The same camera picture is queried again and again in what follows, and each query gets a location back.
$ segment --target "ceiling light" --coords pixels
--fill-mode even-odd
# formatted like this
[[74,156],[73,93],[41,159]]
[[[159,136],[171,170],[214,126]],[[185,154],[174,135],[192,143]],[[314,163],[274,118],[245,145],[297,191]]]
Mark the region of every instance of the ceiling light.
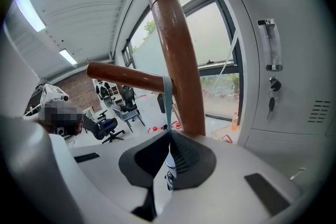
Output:
[[74,58],[67,52],[66,49],[60,50],[59,54],[61,54],[70,64],[75,65],[77,62],[74,60]]
[[46,28],[44,23],[38,17],[36,11],[34,10],[30,0],[15,0],[19,10],[26,18],[26,20],[30,23],[30,25],[35,29],[35,31],[39,32],[42,29]]

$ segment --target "black rectangular patch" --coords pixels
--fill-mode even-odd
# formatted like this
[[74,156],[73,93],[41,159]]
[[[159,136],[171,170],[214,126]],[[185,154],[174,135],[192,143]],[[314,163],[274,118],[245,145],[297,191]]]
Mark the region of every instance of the black rectangular patch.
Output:
[[244,177],[271,216],[275,216],[290,206],[283,196],[261,175]]
[[100,157],[100,155],[98,155],[97,153],[90,153],[90,154],[74,157],[74,159],[77,163],[82,163],[82,162],[86,162],[86,161],[89,161],[91,159],[95,159],[98,157]]

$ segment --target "window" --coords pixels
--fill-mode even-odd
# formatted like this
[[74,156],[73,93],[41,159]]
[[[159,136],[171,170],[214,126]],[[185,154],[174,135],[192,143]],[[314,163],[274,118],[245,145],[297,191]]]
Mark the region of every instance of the window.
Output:
[[[234,112],[238,112],[240,116],[244,75],[239,40],[228,58],[224,73],[219,76],[227,60],[235,31],[224,1],[180,0],[180,2],[195,50],[206,116],[226,120],[230,120]],[[142,18],[139,19],[123,50],[125,65],[127,67],[132,65],[133,68],[161,76],[168,75],[149,7],[144,11]]]

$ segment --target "cabinet vent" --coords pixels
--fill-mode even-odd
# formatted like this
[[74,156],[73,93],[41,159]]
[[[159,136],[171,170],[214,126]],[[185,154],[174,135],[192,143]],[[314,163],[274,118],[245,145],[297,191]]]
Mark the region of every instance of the cabinet vent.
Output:
[[308,122],[324,123],[329,111],[330,101],[315,101]]

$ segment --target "wooden coat rack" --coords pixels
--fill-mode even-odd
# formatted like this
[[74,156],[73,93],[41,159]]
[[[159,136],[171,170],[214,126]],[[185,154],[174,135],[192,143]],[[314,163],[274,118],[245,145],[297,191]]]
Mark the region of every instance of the wooden coat rack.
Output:
[[[149,0],[157,32],[173,82],[173,94],[183,129],[191,135],[205,135],[203,96],[196,56],[179,0]],[[91,62],[91,78],[163,93],[163,79],[131,68]]]

